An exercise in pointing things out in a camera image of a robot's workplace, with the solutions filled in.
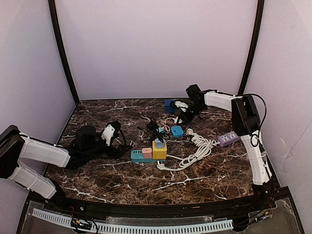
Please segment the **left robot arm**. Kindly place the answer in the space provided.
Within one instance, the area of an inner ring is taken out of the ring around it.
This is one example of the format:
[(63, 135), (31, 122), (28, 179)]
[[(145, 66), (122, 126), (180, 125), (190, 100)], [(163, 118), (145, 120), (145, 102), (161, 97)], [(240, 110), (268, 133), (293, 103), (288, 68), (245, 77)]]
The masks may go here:
[(119, 136), (123, 137), (124, 133), (118, 121), (109, 122), (100, 133), (94, 126), (86, 125), (76, 131), (70, 146), (65, 147), (30, 137), (10, 125), (0, 135), (0, 176), (48, 200), (65, 197), (55, 181), (38, 174), (23, 163), (23, 159), (76, 170), (93, 159), (119, 159), (130, 151), (132, 146), (126, 141), (113, 145)]

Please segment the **yellow cube plug adapter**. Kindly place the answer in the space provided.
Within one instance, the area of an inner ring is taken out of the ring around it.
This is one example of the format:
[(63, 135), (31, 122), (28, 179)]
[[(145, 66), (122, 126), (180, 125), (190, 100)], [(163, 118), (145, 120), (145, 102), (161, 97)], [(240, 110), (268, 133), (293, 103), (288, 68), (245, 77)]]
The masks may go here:
[(153, 160), (165, 160), (167, 158), (167, 144), (165, 143), (164, 148), (157, 148), (156, 142), (153, 141)]

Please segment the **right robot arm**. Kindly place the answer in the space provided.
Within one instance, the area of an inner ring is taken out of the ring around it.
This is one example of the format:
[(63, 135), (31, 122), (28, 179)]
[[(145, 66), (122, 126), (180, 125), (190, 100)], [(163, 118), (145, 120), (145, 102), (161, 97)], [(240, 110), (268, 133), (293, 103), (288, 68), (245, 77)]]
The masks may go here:
[(217, 107), (232, 113), (232, 128), (242, 140), (250, 161), (253, 174), (253, 194), (260, 197), (273, 194), (272, 173), (267, 163), (267, 154), (261, 139), (261, 127), (267, 115), (267, 105), (258, 94), (231, 95), (218, 90), (201, 91), (197, 85), (186, 90), (190, 102), (180, 100), (170, 102), (170, 106), (180, 109), (176, 119), (178, 125), (191, 123), (208, 107)]

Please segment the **light blue USB charger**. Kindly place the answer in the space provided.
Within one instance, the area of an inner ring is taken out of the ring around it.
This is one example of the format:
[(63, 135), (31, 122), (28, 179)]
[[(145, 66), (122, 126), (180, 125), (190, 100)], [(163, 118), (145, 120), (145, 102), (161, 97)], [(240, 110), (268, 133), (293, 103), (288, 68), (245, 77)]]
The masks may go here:
[(157, 149), (163, 149), (166, 146), (166, 140), (165, 139), (155, 139), (155, 148)]

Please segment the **teal power strip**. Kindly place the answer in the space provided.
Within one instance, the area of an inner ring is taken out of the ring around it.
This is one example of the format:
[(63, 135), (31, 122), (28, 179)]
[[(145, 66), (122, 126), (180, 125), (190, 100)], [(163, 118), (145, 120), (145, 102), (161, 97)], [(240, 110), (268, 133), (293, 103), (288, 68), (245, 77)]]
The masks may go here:
[(131, 151), (131, 161), (134, 163), (152, 163), (155, 162), (165, 162), (165, 159), (152, 159), (152, 158), (144, 158), (141, 150), (132, 150)]

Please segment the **pink USB charger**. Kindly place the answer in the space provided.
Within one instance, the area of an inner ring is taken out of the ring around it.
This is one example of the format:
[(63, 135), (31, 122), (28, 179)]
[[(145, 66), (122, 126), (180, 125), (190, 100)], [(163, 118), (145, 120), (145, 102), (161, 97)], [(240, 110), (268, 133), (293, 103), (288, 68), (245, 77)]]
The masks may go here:
[(143, 148), (142, 154), (143, 154), (144, 159), (152, 159), (153, 158), (153, 149), (150, 147)]

